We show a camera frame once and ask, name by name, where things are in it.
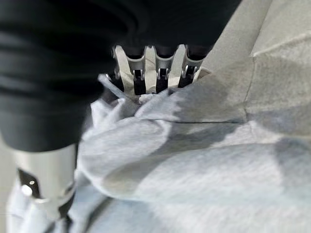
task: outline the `wrinkled fabric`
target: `wrinkled fabric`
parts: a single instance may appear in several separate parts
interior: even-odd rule
[[[308,0],[290,7],[311,9]],[[119,50],[126,93],[100,77],[107,90],[79,145],[70,219],[49,222],[15,188],[9,232],[310,232],[310,24],[270,46],[267,20],[254,56],[158,95],[153,83],[131,95]]]

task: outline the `black fabric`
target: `black fabric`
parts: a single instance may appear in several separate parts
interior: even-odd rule
[[[77,142],[113,45],[213,45],[240,1],[0,1],[4,140],[28,151]]]

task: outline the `metal prong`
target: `metal prong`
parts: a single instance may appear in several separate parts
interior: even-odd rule
[[[146,94],[146,83],[145,83],[145,47],[144,48],[133,48],[123,47],[125,51],[127,62],[130,67],[130,71],[134,79],[134,91],[136,95]]]
[[[202,62],[211,49],[212,46],[208,48],[186,46],[178,87],[182,88],[193,82],[196,72],[200,69]]]
[[[169,74],[177,47],[155,47],[156,92],[168,88]]]
[[[113,52],[113,58],[116,60],[116,67],[113,73],[107,74],[107,78],[113,83],[114,86],[116,86],[121,91],[124,91],[124,85],[123,85],[121,74],[120,74],[120,67],[119,67],[115,47],[112,48],[112,52]]]

